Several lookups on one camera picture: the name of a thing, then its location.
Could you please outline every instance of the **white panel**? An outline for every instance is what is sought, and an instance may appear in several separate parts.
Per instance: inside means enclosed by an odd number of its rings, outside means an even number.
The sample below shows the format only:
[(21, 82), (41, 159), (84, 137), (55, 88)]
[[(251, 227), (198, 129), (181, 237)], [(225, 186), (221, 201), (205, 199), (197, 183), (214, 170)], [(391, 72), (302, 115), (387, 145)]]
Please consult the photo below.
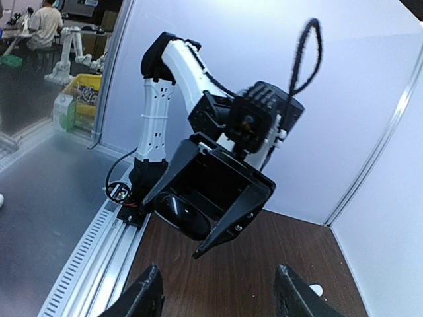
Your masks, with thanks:
[(334, 224), (370, 316), (423, 312), (423, 80), (369, 178)]
[[(111, 84), (103, 143), (125, 151), (137, 145), (144, 101), (141, 59), (162, 31), (201, 42), (210, 71), (233, 91), (257, 80), (286, 90), (309, 17), (321, 20), (323, 66), (299, 95), (305, 115), (266, 169), (278, 186), (266, 207), (322, 223), (375, 144), (416, 59), (415, 39), (388, 36), (421, 31), (399, 1), (135, 0)], [(310, 74), (315, 52), (310, 37), (300, 80)], [(182, 103), (176, 90), (169, 107), (168, 155), (191, 132)]]
[(26, 13), (26, 8), (32, 7), (37, 11), (42, 6), (42, 0), (16, 0), (14, 13)]

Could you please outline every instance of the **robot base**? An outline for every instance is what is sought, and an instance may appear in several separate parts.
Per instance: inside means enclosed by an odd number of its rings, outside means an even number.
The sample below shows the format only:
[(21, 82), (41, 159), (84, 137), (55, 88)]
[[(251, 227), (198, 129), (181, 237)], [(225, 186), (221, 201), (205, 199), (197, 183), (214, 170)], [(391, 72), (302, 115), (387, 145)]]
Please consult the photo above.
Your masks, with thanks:
[(69, 71), (53, 71), (53, 73), (44, 76), (44, 80), (57, 84), (57, 85), (67, 85), (74, 79), (74, 76), (69, 74)]

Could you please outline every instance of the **metal frame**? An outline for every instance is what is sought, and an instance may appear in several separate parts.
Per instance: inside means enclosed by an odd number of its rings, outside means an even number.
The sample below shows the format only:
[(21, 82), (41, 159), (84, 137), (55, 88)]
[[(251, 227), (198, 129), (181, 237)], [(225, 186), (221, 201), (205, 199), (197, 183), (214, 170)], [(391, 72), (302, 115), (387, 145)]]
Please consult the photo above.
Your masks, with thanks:
[[(129, 167), (121, 182), (129, 182)], [(57, 278), (38, 317), (97, 317), (124, 290), (150, 215), (141, 228), (117, 218), (120, 205), (106, 200)]]
[(382, 155), (383, 151), (391, 140), (395, 130), (398, 127), (399, 122), (401, 121), (401, 118), (403, 117), (404, 111), (407, 109), (407, 106), (410, 103), (411, 96), (416, 90), (417, 82), (422, 72), (422, 68), (423, 45), (420, 48), (420, 52), (418, 54), (416, 65), (414, 66), (414, 69), (412, 71), (411, 78), (398, 101), (397, 107), (395, 108), (391, 119), (385, 126), (385, 129), (383, 130), (381, 137), (376, 143), (376, 146), (370, 152), (370, 155), (364, 162), (357, 176), (354, 178), (354, 181), (347, 189), (346, 193), (342, 196), (341, 200), (336, 205), (334, 211), (326, 218), (325, 222), (323, 223), (325, 226), (331, 227), (334, 224), (334, 222), (337, 220), (337, 218), (339, 218), (339, 216), (348, 206), (350, 201), (354, 198), (358, 190), (361, 188), (362, 184), (369, 176), (371, 170), (373, 170), (373, 167), (376, 165), (377, 161), (379, 160), (380, 156)]
[(122, 7), (120, 8), (116, 26), (113, 30), (113, 35), (110, 40), (109, 49), (107, 51), (108, 57), (106, 58), (106, 63), (104, 64), (101, 89), (98, 94), (98, 104), (95, 114), (94, 126), (91, 130), (90, 149), (96, 147), (101, 140), (104, 115), (106, 114), (106, 105), (108, 101), (110, 85), (112, 84), (116, 60), (118, 58), (120, 44), (122, 43), (124, 32), (126, 31), (126, 27), (128, 25), (128, 17), (131, 13), (131, 9), (134, 3), (135, 0), (124, 0)]
[(16, 152), (19, 150), (18, 141), (3, 132), (0, 132), (0, 144), (5, 146), (8, 150), (10, 150), (10, 152)]

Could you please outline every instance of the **wooden surface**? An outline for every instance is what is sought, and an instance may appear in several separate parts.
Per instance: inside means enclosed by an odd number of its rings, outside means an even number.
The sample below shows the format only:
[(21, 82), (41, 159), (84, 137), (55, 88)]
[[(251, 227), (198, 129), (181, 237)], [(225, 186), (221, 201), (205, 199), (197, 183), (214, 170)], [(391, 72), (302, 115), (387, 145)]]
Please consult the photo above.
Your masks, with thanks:
[(274, 273), (284, 263), (322, 285), (324, 300), (339, 313), (367, 316), (327, 228), (263, 211), (236, 240), (193, 260), (197, 245), (152, 217), (128, 284), (154, 262), (163, 276), (163, 317), (274, 316)]

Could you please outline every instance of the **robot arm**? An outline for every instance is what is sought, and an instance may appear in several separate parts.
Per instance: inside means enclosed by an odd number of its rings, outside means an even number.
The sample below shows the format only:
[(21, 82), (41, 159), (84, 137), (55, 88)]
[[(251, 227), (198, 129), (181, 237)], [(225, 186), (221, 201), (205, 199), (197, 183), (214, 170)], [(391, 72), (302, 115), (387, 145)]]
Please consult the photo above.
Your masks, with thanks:
[[(200, 48), (164, 32), (143, 57), (143, 132), (126, 202), (201, 241), (195, 258), (236, 238), (264, 207), (276, 185), (260, 170), (304, 111), (292, 91), (263, 81), (241, 94), (227, 90), (204, 65)], [(175, 85), (194, 134), (167, 162), (165, 129)]]
[(60, 85), (69, 83), (72, 80), (70, 75), (71, 62), (69, 56), (73, 44), (75, 51), (75, 62), (90, 67), (94, 71), (102, 72), (104, 69), (104, 56), (96, 61), (92, 61), (90, 54), (83, 54), (83, 44), (81, 38), (81, 29), (77, 26), (66, 27), (61, 31), (63, 36), (63, 47), (61, 50), (60, 61), (56, 63), (51, 74), (46, 75), (46, 80)]

